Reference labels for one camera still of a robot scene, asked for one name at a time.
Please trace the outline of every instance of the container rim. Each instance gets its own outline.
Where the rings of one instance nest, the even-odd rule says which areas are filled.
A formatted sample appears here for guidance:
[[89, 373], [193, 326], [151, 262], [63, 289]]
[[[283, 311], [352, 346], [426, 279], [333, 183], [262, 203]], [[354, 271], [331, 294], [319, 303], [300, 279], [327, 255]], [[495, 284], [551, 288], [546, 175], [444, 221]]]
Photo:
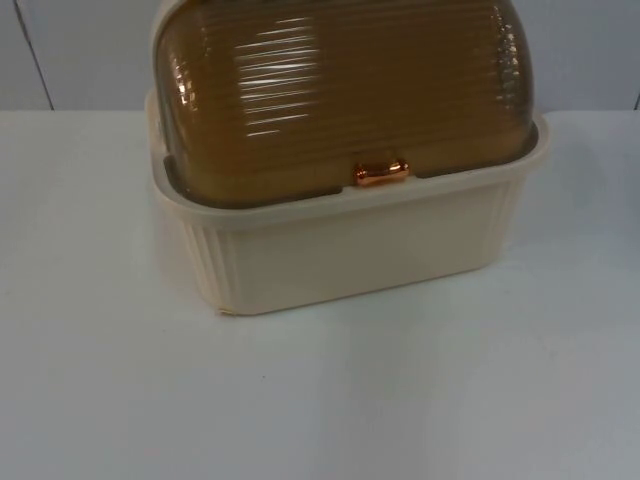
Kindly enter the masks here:
[[513, 181], [526, 176], [541, 165], [548, 158], [551, 148], [551, 133], [547, 120], [541, 114], [535, 113], [534, 123], [538, 130], [535, 147], [522, 158], [504, 165], [426, 179], [410, 177], [403, 183], [369, 189], [345, 187], [341, 193], [334, 195], [245, 210], [226, 210], [192, 202], [173, 187], [166, 168], [170, 154], [162, 133], [155, 91], [151, 91], [147, 96], [146, 111], [154, 187], [160, 203], [167, 211], [188, 223], [209, 225], [228, 231], [368, 210]]

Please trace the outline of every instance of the plastic bread box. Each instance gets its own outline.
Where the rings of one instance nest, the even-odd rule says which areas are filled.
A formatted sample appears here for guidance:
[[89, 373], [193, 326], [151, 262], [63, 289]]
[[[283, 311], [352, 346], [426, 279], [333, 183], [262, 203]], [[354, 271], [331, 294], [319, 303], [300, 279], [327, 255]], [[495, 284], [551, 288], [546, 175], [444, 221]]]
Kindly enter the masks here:
[[225, 313], [491, 263], [549, 150], [508, 0], [173, 0], [153, 65], [157, 195]]

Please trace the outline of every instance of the copper latch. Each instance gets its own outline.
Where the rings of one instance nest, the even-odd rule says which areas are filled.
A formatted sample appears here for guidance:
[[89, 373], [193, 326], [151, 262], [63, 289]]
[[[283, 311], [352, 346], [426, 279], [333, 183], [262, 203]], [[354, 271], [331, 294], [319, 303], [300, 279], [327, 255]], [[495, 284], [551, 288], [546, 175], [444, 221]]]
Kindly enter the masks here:
[[356, 184], [359, 187], [371, 187], [381, 183], [403, 181], [409, 176], [409, 164], [404, 160], [392, 163], [376, 163], [356, 166]]

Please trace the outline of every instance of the bread box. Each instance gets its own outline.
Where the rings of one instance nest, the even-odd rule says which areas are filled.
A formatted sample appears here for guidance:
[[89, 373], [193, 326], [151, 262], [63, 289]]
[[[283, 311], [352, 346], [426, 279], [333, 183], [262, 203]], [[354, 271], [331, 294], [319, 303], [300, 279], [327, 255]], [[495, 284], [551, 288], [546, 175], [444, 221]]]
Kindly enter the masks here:
[[169, 0], [153, 175], [219, 310], [495, 260], [549, 132], [508, 0]]

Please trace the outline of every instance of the white tabletop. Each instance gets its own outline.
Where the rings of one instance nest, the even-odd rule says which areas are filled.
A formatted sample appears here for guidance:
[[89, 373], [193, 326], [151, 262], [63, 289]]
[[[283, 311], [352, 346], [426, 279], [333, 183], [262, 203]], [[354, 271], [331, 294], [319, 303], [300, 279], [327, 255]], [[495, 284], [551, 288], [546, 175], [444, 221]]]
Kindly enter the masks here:
[[0, 114], [0, 477], [640, 476], [640, 114], [550, 116], [498, 264], [219, 318], [142, 113]]

